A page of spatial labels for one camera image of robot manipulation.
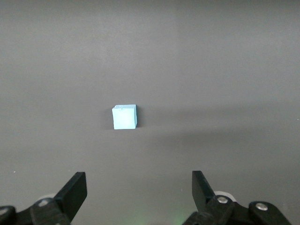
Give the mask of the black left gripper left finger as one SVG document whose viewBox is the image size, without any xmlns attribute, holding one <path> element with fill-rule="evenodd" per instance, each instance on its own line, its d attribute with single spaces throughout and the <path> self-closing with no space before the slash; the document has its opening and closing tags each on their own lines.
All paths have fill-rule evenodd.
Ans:
<svg viewBox="0 0 300 225">
<path fill-rule="evenodd" d="M 2 225 L 70 225 L 87 197 L 85 172 L 76 172 L 53 197 L 46 196 L 17 212 L 12 205 L 0 207 Z"/>
</svg>

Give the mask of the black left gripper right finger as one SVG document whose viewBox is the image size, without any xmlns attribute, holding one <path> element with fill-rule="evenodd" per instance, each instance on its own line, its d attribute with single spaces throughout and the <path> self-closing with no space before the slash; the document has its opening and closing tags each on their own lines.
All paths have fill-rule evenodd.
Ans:
<svg viewBox="0 0 300 225">
<path fill-rule="evenodd" d="M 197 207 L 186 225 L 289 225 L 291 222 L 273 204 L 251 202 L 243 207 L 229 195 L 216 194 L 201 171 L 192 171 L 192 196 Z"/>
</svg>

